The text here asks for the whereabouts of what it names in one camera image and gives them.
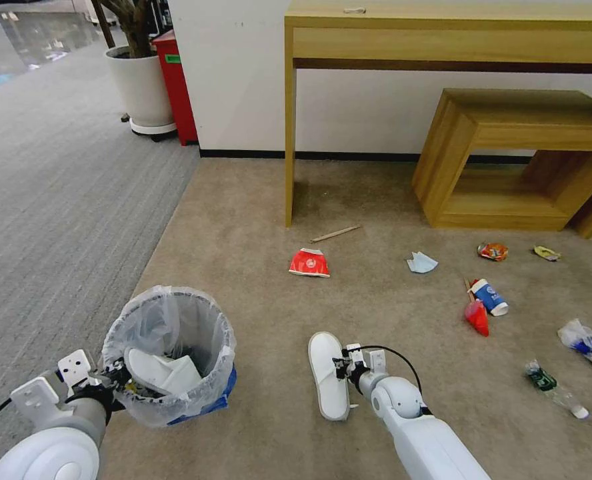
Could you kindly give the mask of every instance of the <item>green label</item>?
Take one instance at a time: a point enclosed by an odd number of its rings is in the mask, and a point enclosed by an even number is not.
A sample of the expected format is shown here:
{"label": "green label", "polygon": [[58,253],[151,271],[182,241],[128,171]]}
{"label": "green label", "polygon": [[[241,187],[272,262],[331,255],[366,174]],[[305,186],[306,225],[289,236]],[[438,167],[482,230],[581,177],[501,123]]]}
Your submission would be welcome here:
{"label": "green label", "polygon": [[534,385],[542,391],[552,390],[553,388],[556,388],[557,385],[556,379],[543,369],[538,369],[530,373],[529,378],[534,382]]}
{"label": "green label", "polygon": [[181,62],[181,56],[180,55],[173,55],[171,53],[166,53],[165,54],[165,61],[167,63],[180,63]]}

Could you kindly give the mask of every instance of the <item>blue paper cup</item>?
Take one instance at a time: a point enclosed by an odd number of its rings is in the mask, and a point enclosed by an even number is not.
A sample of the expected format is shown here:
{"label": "blue paper cup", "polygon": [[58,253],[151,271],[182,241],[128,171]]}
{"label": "blue paper cup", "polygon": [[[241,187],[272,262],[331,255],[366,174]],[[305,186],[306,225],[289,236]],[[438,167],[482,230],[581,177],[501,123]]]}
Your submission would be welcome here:
{"label": "blue paper cup", "polygon": [[474,283],[471,292],[476,295],[476,298],[483,302],[485,308],[494,316],[500,317],[508,312],[509,306],[503,298],[496,293],[486,279],[480,279]]}

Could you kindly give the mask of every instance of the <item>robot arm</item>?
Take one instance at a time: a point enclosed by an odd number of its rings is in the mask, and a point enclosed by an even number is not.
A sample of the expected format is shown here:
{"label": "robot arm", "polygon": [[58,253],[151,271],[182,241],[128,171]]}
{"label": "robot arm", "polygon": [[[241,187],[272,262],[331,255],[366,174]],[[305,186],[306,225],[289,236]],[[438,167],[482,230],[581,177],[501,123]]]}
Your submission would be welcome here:
{"label": "robot arm", "polygon": [[385,369],[385,352],[369,352],[369,367],[358,344],[334,359],[337,377],[348,378],[369,400],[389,430],[396,453],[412,480],[489,480],[489,476],[444,421],[434,417],[416,386]]}
{"label": "robot arm", "polygon": [[83,350],[16,388],[11,403],[34,424],[35,432],[0,460],[0,480],[95,480],[99,448],[113,411],[122,409],[113,388],[122,366],[97,375]]}

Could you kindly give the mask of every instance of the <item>white planter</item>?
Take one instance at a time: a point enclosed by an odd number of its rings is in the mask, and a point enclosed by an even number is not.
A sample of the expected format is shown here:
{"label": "white planter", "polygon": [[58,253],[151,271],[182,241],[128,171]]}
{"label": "white planter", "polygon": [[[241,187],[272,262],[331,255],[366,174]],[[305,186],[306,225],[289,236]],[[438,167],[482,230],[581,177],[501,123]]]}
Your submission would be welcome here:
{"label": "white planter", "polygon": [[107,50],[105,56],[125,110],[131,117],[131,129],[146,135],[175,130],[158,56],[117,58],[128,51],[127,47],[114,47]]}

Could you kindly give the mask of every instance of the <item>floor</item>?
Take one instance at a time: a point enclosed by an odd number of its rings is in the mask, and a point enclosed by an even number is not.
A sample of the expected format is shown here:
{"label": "floor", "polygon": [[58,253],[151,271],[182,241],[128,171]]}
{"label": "floor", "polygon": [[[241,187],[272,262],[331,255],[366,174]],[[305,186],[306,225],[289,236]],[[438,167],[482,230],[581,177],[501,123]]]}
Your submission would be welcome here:
{"label": "floor", "polygon": [[[104,50],[0,85],[0,402],[74,349],[97,358],[198,161],[120,122]],[[7,409],[0,453],[28,432]]]}
{"label": "floor", "polygon": [[101,38],[70,1],[0,5],[0,85]]}
{"label": "floor", "polygon": [[[592,240],[560,233],[431,229],[410,189],[413,165],[297,162],[294,226],[283,226],[283,163],[202,159],[136,286],[189,285],[214,296],[233,324],[238,383],[227,410],[151,430],[119,413],[103,444],[102,478],[406,478],[391,438],[355,391],[344,423],[319,414],[307,342],[320,330],[344,343],[380,343],[414,363],[428,406],[488,474],[592,480],[592,365],[557,330],[592,327]],[[317,246],[331,278],[287,272],[308,239],[360,223]],[[509,247],[495,263],[483,241]],[[562,252],[549,263],[536,244]],[[436,270],[411,273],[421,250]],[[463,276],[485,277],[510,305],[484,338],[463,319]],[[534,390],[541,364],[580,398],[588,421]],[[411,378],[395,357],[390,373]]]}

